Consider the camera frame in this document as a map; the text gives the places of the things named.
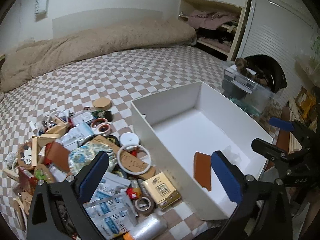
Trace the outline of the brown leather case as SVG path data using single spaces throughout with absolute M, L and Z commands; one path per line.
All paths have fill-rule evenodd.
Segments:
M 194 155 L 193 177 L 208 192 L 211 186 L 211 156 L 196 152 Z

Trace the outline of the red cigarette box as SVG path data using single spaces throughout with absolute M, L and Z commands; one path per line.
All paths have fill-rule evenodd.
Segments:
M 19 185 L 21 186 L 23 191 L 29 193 L 30 195 L 33 195 L 38 179 L 23 166 L 18 167 L 18 177 Z

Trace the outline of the floral fabric pouch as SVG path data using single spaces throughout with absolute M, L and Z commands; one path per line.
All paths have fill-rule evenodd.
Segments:
M 107 172 L 112 172 L 118 164 L 116 154 L 113 152 L 112 148 L 106 144 L 88 142 L 70 152 L 68 156 L 70 173 L 76 176 L 84 166 L 91 163 L 100 151 L 107 153 L 109 159 Z

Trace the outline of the blue white mask packet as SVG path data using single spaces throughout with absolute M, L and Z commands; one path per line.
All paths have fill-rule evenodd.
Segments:
M 138 222 L 131 199 L 126 194 L 131 181 L 105 172 L 91 200 L 84 204 L 90 219 L 105 239 L 129 232 Z

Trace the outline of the green frog cork coaster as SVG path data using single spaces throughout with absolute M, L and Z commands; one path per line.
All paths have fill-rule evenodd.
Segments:
M 43 164 L 38 164 L 34 168 L 34 176 L 38 180 L 44 180 L 49 184 L 56 182 L 56 179 L 54 178 L 54 176 L 50 172 L 49 168 L 46 165 L 43 165 Z

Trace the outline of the red white scissors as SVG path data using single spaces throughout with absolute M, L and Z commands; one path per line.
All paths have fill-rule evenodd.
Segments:
M 91 130 L 95 135 L 109 135 L 112 132 L 108 120 L 105 118 L 97 118 L 91 123 Z

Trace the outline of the beige small carton box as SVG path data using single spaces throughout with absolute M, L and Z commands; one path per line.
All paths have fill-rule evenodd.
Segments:
M 181 199 L 181 194 L 163 172 L 143 181 L 142 185 L 161 210 Z

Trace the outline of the white storage box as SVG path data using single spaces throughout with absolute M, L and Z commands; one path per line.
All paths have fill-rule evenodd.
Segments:
M 272 137 L 236 104 L 209 85 L 196 82 L 133 100 L 133 131 L 190 209 L 202 220 L 230 217 L 236 204 L 215 173 L 210 190 L 193 176 L 194 155 L 221 151 L 243 174 L 259 178 L 266 159 L 251 148 Z

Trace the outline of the panda cork coaster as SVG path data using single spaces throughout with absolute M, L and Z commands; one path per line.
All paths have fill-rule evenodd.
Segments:
M 25 142 L 20 145 L 17 152 L 18 165 L 24 167 L 26 170 L 33 170 L 32 167 L 32 144 L 31 142 Z

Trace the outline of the round wooden lid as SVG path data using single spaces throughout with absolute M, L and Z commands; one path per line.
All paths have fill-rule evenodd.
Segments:
M 92 105 L 96 111 L 105 111 L 112 106 L 112 102 L 108 98 L 98 98 L 93 101 Z

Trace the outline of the clear plastic storage bin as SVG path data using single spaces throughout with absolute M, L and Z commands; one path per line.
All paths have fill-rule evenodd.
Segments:
M 223 62 L 222 66 L 223 95 L 254 119 L 260 119 L 269 109 L 276 94 L 268 87 L 263 87 L 241 75 L 233 61 Z

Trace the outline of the black hat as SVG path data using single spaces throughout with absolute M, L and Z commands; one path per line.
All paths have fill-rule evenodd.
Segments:
M 266 86 L 272 93 L 287 87 L 284 71 L 280 64 L 268 55 L 252 55 L 244 58 L 247 61 L 247 68 L 255 71 L 258 78 L 266 80 Z

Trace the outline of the checkered bed sheet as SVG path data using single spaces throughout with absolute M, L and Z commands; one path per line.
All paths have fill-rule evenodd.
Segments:
M 222 89 L 226 63 L 194 47 L 137 49 L 94 57 L 39 76 L 1 100 L 1 169 L 48 114 L 77 113 L 98 98 L 112 102 L 113 135 L 132 131 L 130 103 L 144 95 L 203 81 Z

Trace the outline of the beige duvet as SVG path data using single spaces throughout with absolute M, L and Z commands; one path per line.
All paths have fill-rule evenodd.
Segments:
M 1 67 L 1 91 L 7 93 L 73 62 L 122 50 L 189 45 L 195 39 L 195 29 L 183 21 L 145 18 L 25 43 L 6 54 Z

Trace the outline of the closet shelf with clothes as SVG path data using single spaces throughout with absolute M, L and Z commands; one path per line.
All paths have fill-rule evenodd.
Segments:
M 180 0 L 178 19 L 196 31 L 196 46 L 232 61 L 240 48 L 248 6 L 215 0 Z

